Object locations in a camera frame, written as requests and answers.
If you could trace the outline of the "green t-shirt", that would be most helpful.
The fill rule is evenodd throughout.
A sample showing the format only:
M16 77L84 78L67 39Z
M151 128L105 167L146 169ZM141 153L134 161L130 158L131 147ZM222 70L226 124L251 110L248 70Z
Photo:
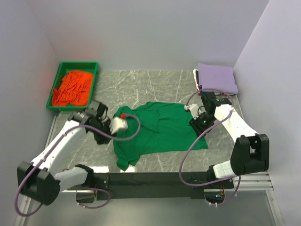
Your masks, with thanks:
M147 102L136 109L122 106L114 116L121 114L132 114L139 119L127 118L127 130L117 133L119 138L129 137L135 132L137 136L128 141L113 142L117 166L121 170L126 170L129 165L135 166L142 155L186 151L197 139L189 124L191 113L185 111L184 104Z

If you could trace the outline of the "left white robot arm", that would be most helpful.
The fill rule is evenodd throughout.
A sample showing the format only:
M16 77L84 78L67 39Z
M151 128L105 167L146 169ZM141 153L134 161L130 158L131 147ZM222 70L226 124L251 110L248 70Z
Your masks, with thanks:
M54 140L30 163L22 162L17 168L17 194L28 196L43 205L50 205L63 190L74 186L89 189L94 186L94 171L78 164L58 173L61 162L73 150L75 143L88 132L95 135L98 144L112 138L108 107L92 101L83 111L71 113Z

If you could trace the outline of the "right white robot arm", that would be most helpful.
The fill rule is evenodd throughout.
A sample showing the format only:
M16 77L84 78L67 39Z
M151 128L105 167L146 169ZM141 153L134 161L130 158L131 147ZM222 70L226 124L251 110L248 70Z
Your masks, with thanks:
M234 148L230 160L209 167L206 182L217 188L225 178L265 172L269 168L269 138L252 129L236 112L233 102L227 98L217 98L214 92L206 92L201 97L204 111L197 104L186 104L190 112L189 124L197 136L205 136L218 123L231 136Z

